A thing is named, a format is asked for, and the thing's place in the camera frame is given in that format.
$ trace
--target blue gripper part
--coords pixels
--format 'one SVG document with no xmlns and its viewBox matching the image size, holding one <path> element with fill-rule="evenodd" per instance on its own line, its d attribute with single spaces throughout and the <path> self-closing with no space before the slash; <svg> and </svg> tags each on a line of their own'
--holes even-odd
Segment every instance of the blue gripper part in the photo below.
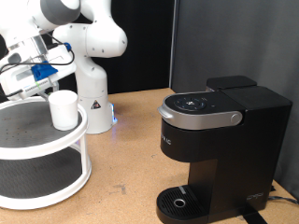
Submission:
<svg viewBox="0 0 299 224">
<path fill-rule="evenodd" d="M 35 80 L 39 81 L 44 79 L 45 77 L 49 77 L 58 72 L 56 68 L 53 68 L 50 64 L 36 64 L 35 66 L 31 67 L 31 70 L 34 74 Z"/>
<path fill-rule="evenodd" d="M 65 42 L 64 45 L 67 48 L 67 51 L 70 51 L 72 49 L 72 46 L 69 43 Z"/>
</svg>

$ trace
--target black backdrop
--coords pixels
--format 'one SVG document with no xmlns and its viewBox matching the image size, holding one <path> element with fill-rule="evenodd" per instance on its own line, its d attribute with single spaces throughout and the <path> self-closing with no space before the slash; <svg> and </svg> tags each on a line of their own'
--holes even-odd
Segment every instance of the black backdrop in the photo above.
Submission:
<svg viewBox="0 0 299 224">
<path fill-rule="evenodd" d="M 117 58 L 93 58 L 107 72 L 109 94 L 168 87 L 173 10 L 174 0 L 112 0 L 112 17 L 127 34 L 128 47 Z M 75 22 L 90 23 L 83 16 Z M 1 38 L 1 58 L 5 51 Z M 62 90 L 77 91 L 74 74 L 59 83 Z"/>
</svg>

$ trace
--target two-tier stand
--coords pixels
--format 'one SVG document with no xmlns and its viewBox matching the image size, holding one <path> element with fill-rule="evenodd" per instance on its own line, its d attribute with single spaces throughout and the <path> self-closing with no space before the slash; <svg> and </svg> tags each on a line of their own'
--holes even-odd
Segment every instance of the two-tier stand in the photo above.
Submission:
<svg viewBox="0 0 299 224">
<path fill-rule="evenodd" d="M 78 126 L 62 132 L 41 97 L 0 104 L 0 207 L 45 207 L 80 190 L 92 171 L 87 127 L 80 105 Z"/>
</svg>

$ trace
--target warning sticker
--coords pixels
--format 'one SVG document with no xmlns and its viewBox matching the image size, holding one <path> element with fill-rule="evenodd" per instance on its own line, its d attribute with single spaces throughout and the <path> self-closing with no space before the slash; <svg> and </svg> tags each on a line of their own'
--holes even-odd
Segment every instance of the warning sticker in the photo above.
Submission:
<svg viewBox="0 0 299 224">
<path fill-rule="evenodd" d="M 97 103 L 97 101 L 94 101 L 92 109 L 99 109 L 99 108 L 101 108 L 100 104 Z"/>
</svg>

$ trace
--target wooden table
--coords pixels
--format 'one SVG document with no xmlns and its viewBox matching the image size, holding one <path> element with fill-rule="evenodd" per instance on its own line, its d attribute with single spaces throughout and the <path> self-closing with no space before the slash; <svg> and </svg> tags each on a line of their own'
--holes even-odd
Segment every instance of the wooden table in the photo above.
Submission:
<svg viewBox="0 0 299 224">
<path fill-rule="evenodd" d="M 161 116 L 157 107 L 170 89 L 109 95 L 118 124 L 89 135 L 93 163 L 86 186 L 69 199 L 29 211 L 0 209 L 0 224 L 159 224 L 158 194 L 187 184 L 189 164 L 173 161 L 160 150 Z M 292 198 L 278 183 L 271 195 Z M 298 224 L 299 206 L 272 201 L 260 212 L 269 224 Z M 246 224 L 234 217 L 220 224 Z"/>
</svg>

